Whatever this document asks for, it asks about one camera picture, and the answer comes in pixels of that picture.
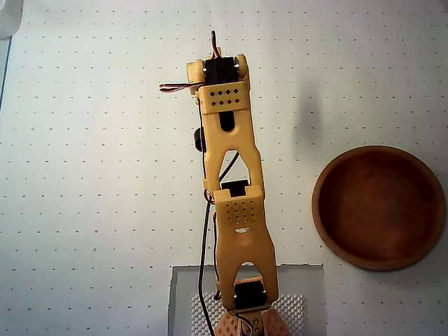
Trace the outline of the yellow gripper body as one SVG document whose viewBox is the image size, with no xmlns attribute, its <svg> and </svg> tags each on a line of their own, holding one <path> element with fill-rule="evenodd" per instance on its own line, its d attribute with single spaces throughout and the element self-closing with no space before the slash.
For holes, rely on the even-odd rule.
<svg viewBox="0 0 448 336">
<path fill-rule="evenodd" d="M 193 97 L 198 95 L 198 90 L 205 85 L 204 60 L 199 59 L 186 65 L 188 84 Z"/>
</svg>

